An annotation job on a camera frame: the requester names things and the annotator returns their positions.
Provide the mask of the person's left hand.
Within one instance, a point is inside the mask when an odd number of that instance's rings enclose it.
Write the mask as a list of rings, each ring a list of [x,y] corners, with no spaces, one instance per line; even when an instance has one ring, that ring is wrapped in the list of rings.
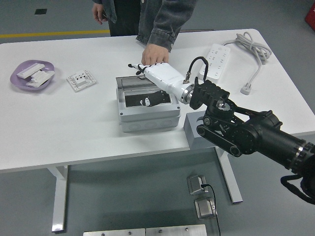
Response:
[[[153,65],[162,62],[169,62],[169,50],[155,44],[147,44],[142,53],[141,63],[143,65]]]

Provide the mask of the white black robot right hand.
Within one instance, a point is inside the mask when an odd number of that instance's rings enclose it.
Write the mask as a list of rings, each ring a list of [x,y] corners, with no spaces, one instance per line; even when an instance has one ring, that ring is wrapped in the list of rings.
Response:
[[[189,81],[191,76],[190,71],[187,72],[186,76],[183,76],[179,71],[165,62],[153,65],[128,64],[128,67],[137,69],[137,74],[143,73],[158,88],[168,94],[174,94],[183,104],[190,103],[194,89],[194,84]]]

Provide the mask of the person's right hand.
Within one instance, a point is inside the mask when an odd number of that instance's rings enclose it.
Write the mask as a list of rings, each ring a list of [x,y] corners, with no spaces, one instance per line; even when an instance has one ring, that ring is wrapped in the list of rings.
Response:
[[[100,25],[102,25],[103,22],[107,21],[106,17],[103,16],[103,13],[104,13],[103,5],[94,3],[92,6],[93,18]]]

